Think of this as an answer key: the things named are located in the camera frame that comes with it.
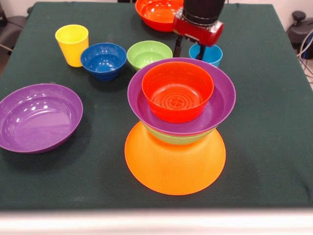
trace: purple bowl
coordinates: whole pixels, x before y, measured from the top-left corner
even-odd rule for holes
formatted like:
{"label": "purple bowl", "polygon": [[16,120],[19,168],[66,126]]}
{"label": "purple bowl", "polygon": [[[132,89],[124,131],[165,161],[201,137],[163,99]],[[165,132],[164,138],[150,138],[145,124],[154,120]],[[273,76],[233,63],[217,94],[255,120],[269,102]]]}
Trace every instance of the purple bowl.
{"label": "purple bowl", "polygon": [[0,102],[0,147],[18,153],[50,151],[73,134],[82,116],[82,101],[67,87],[21,88]]}
{"label": "purple bowl", "polygon": [[[156,117],[150,110],[142,92],[141,81],[151,68],[170,61],[183,61],[198,65],[213,78],[214,92],[204,112],[185,123],[169,123]],[[230,78],[219,68],[204,61],[190,58],[171,58],[151,63],[139,70],[128,85],[128,102],[136,116],[151,128],[174,136],[192,136],[216,128],[231,113],[236,101],[235,87]]]}

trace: yellow cup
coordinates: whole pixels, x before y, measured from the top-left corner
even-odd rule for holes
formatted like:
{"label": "yellow cup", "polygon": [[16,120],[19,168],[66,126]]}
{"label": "yellow cup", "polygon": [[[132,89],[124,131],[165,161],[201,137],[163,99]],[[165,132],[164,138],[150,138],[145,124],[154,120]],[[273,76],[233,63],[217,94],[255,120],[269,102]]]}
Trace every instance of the yellow cup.
{"label": "yellow cup", "polygon": [[89,46],[88,34],[88,29],[78,24],[65,25],[56,31],[55,39],[70,66],[82,66],[80,56]]}

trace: table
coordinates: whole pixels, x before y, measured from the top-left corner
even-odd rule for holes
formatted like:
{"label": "table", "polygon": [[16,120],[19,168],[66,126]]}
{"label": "table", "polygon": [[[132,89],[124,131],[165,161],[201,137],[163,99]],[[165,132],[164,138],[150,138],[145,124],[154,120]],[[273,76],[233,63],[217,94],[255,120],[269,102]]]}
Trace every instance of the table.
{"label": "table", "polygon": [[[220,68],[237,102],[218,130],[226,165],[207,189],[168,196],[129,172],[124,143],[138,122],[127,102],[127,63],[101,83],[68,66],[54,38],[66,24],[89,29],[90,45],[126,50],[143,40],[174,47],[176,35],[147,27],[132,4],[36,3],[0,80],[0,98],[36,83],[57,83],[81,97],[84,116],[61,147],[39,155],[0,150],[0,210],[310,207],[313,190],[313,93],[271,5],[226,5]],[[184,42],[182,56],[191,43]]]}

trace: bowl rim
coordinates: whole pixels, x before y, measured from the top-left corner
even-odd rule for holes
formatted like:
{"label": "bowl rim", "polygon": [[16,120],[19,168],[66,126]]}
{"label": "bowl rim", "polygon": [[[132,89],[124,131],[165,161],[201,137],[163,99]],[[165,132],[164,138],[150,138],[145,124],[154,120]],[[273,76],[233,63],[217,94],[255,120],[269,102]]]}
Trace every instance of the bowl rim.
{"label": "bowl rim", "polygon": [[[121,48],[121,49],[123,50],[124,54],[126,55],[124,61],[122,62],[122,64],[121,64],[119,67],[117,67],[117,68],[115,68],[114,70],[112,70],[112,71],[94,71],[94,70],[90,70],[90,69],[88,69],[86,66],[84,66],[83,61],[82,61],[82,57],[83,57],[84,52],[85,52],[86,50],[88,50],[89,48],[91,48],[91,47],[95,47],[95,46],[99,46],[99,45],[114,45],[114,46],[117,46],[117,47]],[[93,44],[93,45],[91,45],[90,47],[87,47],[87,48],[82,52],[82,54],[81,54],[81,56],[80,56],[80,62],[82,63],[82,66],[84,67],[84,69],[86,69],[86,70],[89,71],[89,72],[96,72],[96,73],[101,73],[101,74],[111,73],[111,72],[114,72],[114,71],[120,69],[121,67],[124,66],[124,64],[126,63],[126,60],[127,60],[126,50],[125,50],[122,46],[120,46],[120,45],[118,45],[118,44],[115,44],[115,43],[96,43],[96,44]]]}
{"label": "bowl rim", "polygon": [[198,138],[198,137],[202,137],[202,136],[208,135],[212,131],[214,131],[214,129],[215,129],[215,128],[212,128],[212,129],[210,129],[208,131],[199,133],[199,134],[194,135],[194,136],[173,136],[173,135],[169,135],[169,134],[165,134],[165,133],[159,132],[159,131],[155,130],[154,128],[152,128],[151,126],[147,125],[144,122],[142,124],[148,129],[148,131],[152,131],[153,133],[155,133],[157,135],[160,135],[160,136],[163,136],[163,137],[169,138],[169,139],[175,139],[175,140],[192,140],[192,139],[195,139],[195,138]]}
{"label": "bowl rim", "polygon": [[130,59],[129,59],[130,50],[133,49],[135,46],[137,46],[137,45],[139,45],[139,44],[142,44],[142,43],[155,43],[155,44],[162,45],[162,46],[164,46],[168,51],[171,52],[171,55],[172,55],[172,57],[173,57],[173,51],[172,51],[172,49],[171,49],[168,45],[166,45],[165,43],[162,43],[162,42],[159,42],[159,41],[154,41],[154,40],[140,41],[140,42],[137,42],[137,43],[131,45],[131,47],[128,48],[127,53],[126,53],[126,58],[127,58],[128,62],[129,62],[133,67],[135,67],[135,68],[142,69],[144,66],[143,66],[143,67],[138,67],[138,66],[134,65],[134,64],[130,61]]}
{"label": "bowl rim", "polygon": [[[138,15],[145,19],[145,20],[149,20],[149,21],[152,21],[152,22],[156,22],[156,23],[161,23],[161,24],[173,24],[173,22],[160,22],[160,21],[153,21],[147,17],[145,17],[144,15],[141,14],[141,12],[139,11],[139,3],[141,3],[143,0],[137,0],[136,3],[135,3],[135,9],[136,9],[136,12],[138,13]],[[149,1],[146,5],[148,5],[150,2],[154,2],[154,1],[157,1],[157,0],[151,0]],[[168,0],[168,1],[176,1],[176,2],[183,2],[182,0]]]}
{"label": "bowl rim", "polygon": [[[212,90],[211,90],[211,92],[209,93],[208,97],[207,97],[204,101],[202,101],[200,104],[197,104],[197,105],[195,105],[195,106],[192,106],[192,107],[186,108],[186,109],[169,109],[169,108],[163,107],[163,106],[161,106],[161,105],[159,105],[159,104],[153,102],[153,101],[146,95],[146,93],[145,93],[145,91],[144,91],[144,89],[143,89],[143,82],[144,82],[144,80],[145,80],[145,77],[147,76],[147,74],[148,74],[151,70],[154,70],[155,68],[160,67],[160,66],[164,66],[165,64],[189,64],[189,65],[191,65],[192,67],[198,68],[199,70],[202,70],[202,71],[204,71],[206,74],[208,74],[208,79],[209,79],[209,81],[212,83]],[[184,62],[184,61],[168,61],[168,62],[161,63],[161,64],[159,64],[159,65],[153,66],[153,68],[149,69],[149,70],[145,73],[145,75],[143,76],[143,78],[142,78],[142,80],[141,80],[141,89],[142,89],[142,92],[143,92],[144,96],[146,97],[146,99],[149,100],[149,101],[150,101],[151,103],[153,103],[154,105],[156,105],[156,106],[158,106],[158,107],[160,107],[160,108],[162,108],[162,109],[166,109],[166,110],[176,110],[176,111],[178,111],[178,112],[181,112],[181,111],[187,111],[187,110],[196,109],[196,108],[198,108],[198,107],[200,107],[200,106],[202,106],[202,105],[205,105],[205,104],[209,101],[209,99],[211,98],[211,96],[212,96],[212,94],[213,94],[213,91],[214,91],[214,81],[213,81],[212,76],[209,74],[209,72],[206,71],[205,69],[201,68],[201,67],[198,66],[198,65],[195,65],[195,64],[192,64],[192,63],[188,63],[188,62]]]}
{"label": "bowl rim", "polygon": [[68,91],[71,92],[74,96],[77,97],[77,99],[79,100],[80,108],[81,108],[82,111],[81,111],[80,115],[78,115],[78,119],[77,119],[76,125],[75,125],[75,126],[72,128],[72,130],[71,130],[64,138],[62,138],[60,141],[57,141],[56,143],[51,144],[51,145],[49,145],[49,146],[47,146],[47,147],[44,147],[44,148],[34,149],[34,150],[31,150],[31,151],[29,151],[29,150],[18,150],[18,151],[17,151],[17,150],[14,150],[14,149],[12,149],[12,148],[8,148],[8,147],[6,147],[6,146],[3,146],[3,145],[1,144],[1,142],[0,142],[0,147],[1,147],[1,148],[5,149],[5,150],[8,150],[8,151],[11,151],[11,152],[15,152],[15,153],[30,153],[30,154],[31,154],[31,153],[41,153],[41,152],[44,153],[45,150],[49,150],[50,148],[56,146],[57,144],[62,143],[64,140],[67,140],[67,139],[74,133],[74,131],[77,129],[78,125],[80,124],[80,122],[81,122],[81,120],[82,120],[83,113],[84,113],[84,106],[83,106],[82,100],[80,99],[79,95],[78,95],[75,91],[73,91],[72,89],[70,89],[70,88],[68,88],[68,87],[66,87],[66,86],[60,85],[60,84],[54,84],[54,83],[38,83],[38,84],[32,84],[32,85],[29,85],[29,86],[26,86],[26,87],[19,88],[19,89],[13,91],[12,93],[8,94],[5,98],[3,98],[3,99],[0,101],[0,106],[1,106],[1,104],[2,104],[3,102],[5,102],[5,100],[6,100],[8,97],[14,95],[14,94],[17,93],[17,92],[20,92],[20,91],[22,91],[22,90],[28,89],[28,88],[30,88],[30,87],[46,86],[46,85],[48,85],[48,86],[62,87],[63,89],[68,90]]}
{"label": "bowl rim", "polygon": [[[197,46],[197,45],[199,45],[199,44],[198,44],[198,43],[195,43],[195,44],[193,44],[193,45],[189,48],[188,53],[189,53],[189,57],[190,57],[191,59],[194,59],[194,58],[191,56],[191,54],[190,54],[191,48],[193,48],[193,47],[195,47],[195,46]],[[221,59],[223,58],[223,51],[222,51],[222,49],[221,49],[218,45],[216,45],[216,44],[214,44],[212,47],[217,47],[217,48],[220,50],[220,52],[221,52],[222,55],[221,55],[221,57],[220,57],[218,60],[213,61],[213,62],[208,62],[209,64],[217,63],[217,62],[221,61]]]}
{"label": "bowl rim", "polygon": [[[178,61],[190,61],[190,62],[192,62],[192,61],[198,61],[198,60],[196,60],[196,59],[184,58],[184,57],[165,59],[165,61],[176,61],[176,60],[178,60]],[[162,63],[162,62],[161,62],[161,61],[156,61],[156,62],[153,62],[153,63],[147,65],[147,66],[152,66],[152,68],[153,68],[153,64],[154,64],[154,63],[158,63],[158,64],[159,64],[159,63]],[[234,86],[232,80],[230,79],[230,77],[228,77],[227,74],[226,74],[224,71],[222,71],[220,68],[215,67],[214,65],[212,65],[212,64],[210,64],[210,63],[207,63],[207,62],[204,62],[204,61],[198,61],[198,63],[203,64],[203,65],[206,65],[206,66],[209,66],[209,67],[211,67],[211,68],[213,68],[213,69],[220,70],[220,72],[226,76],[226,79],[227,79],[227,80],[229,81],[229,83],[231,84],[231,88],[232,88],[232,90],[233,90],[233,92],[234,92],[234,99],[233,99],[233,102],[232,102],[232,104],[231,104],[231,107],[230,107],[230,109],[229,109],[229,111],[228,111],[228,114],[225,115],[225,117],[223,117],[223,118],[220,119],[218,122],[216,122],[214,125],[212,125],[212,126],[210,126],[210,127],[208,127],[208,128],[205,128],[205,129],[199,130],[199,131],[193,131],[193,132],[177,132],[177,131],[176,131],[176,132],[172,132],[172,131],[167,131],[167,130],[161,129],[161,128],[159,128],[159,127],[156,127],[156,126],[153,126],[153,125],[147,123],[142,117],[140,117],[140,115],[139,115],[137,112],[134,111],[133,105],[132,105],[131,102],[130,102],[130,97],[131,97],[130,87],[133,85],[133,83],[134,83],[134,81],[135,81],[134,78],[137,77],[137,73],[140,73],[140,72],[141,72],[141,71],[138,71],[137,73],[135,73],[135,75],[134,75],[134,76],[132,77],[132,79],[130,80],[129,85],[128,85],[128,88],[127,88],[127,99],[128,99],[128,103],[129,103],[129,106],[130,106],[131,110],[132,110],[133,113],[137,116],[137,118],[139,118],[140,121],[142,121],[143,123],[147,124],[148,126],[154,128],[155,130],[157,130],[157,131],[159,131],[159,132],[162,132],[162,133],[164,133],[164,134],[168,134],[168,135],[196,135],[196,134],[205,132],[205,131],[207,131],[207,130],[210,130],[210,129],[212,129],[212,128],[216,128],[218,125],[220,125],[220,124],[231,114],[232,110],[233,110],[234,107],[235,107],[235,104],[236,104],[236,97],[237,97],[237,96],[236,96],[236,89],[235,89],[235,86]]]}

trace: green bowl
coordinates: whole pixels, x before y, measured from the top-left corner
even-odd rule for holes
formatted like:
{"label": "green bowl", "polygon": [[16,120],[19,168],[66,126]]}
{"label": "green bowl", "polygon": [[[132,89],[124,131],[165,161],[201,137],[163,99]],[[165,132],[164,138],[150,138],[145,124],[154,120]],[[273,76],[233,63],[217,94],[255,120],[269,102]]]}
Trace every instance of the green bowl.
{"label": "green bowl", "polygon": [[136,71],[152,62],[172,57],[172,50],[157,41],[142,41],[132,45],[127,51],[127,60]]}
{"label": "green bowl", "polygon": [[195,135],[195,136],[170,136],[170,135],[166,135],[166,134],[160,133],[160,132],[156,131],[155,129],[147,126],[144,123],[143,123],[143,125],[147,128],[149,133],[151,135],[153,135],[155,138],[157,138],[157,139],[159,139],[159,140],[161,140],[163,142],[166,142],[166,143],[169,143],[169,144],[175,144],[175,145],[194,143],[196,141],[199,141],[199,140],[203,139],[208,134],[210,134],[210,132],[212,132],[214,130],[214,129],[211,129],[209,131],[206,131],[204,133],[201,133],[201,134]]}

